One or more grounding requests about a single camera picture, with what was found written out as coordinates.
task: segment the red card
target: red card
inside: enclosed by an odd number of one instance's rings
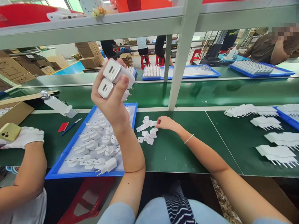
[[[68,125],[69,125],[69,122],[62,123],[61,126],[60,126],[60,128],[58,129],[58,132],[65,131],[66,127]]]

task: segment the metal shelf frame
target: metal shelf frame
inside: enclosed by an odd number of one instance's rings
[[[281,27],[283,23],[298,23],[298,11],[297,0],[210,4],[202,4],[202,0],[185,0],[183,6],[177,7],[0,28],[0,49],[179,34],[168,108],[173,111],[194,32]],[[166,58],[169,58],[171,41],[167,43]]]

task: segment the brown shirt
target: brown shirt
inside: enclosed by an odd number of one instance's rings
[[[274,47],[275,43],[269,40],[268,34],[264,34],[245,53],[251,54],[251,60],[271,64],[271,55]],[[287,55],[291,55],[298,47],[299,37],[283,42],[283,49]]]

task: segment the yellow phone case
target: yellow phone case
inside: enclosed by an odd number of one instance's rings
[[[14,142],[19,136],[21,127],[14,123],[7,123],[0,129],[0,139],[5,141]]]

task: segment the bracelet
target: bracelet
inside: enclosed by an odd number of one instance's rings
[[[187,141],[185,141],[184,144],[186,144],[193,137],[193,135],[191,135],[191,137]]]

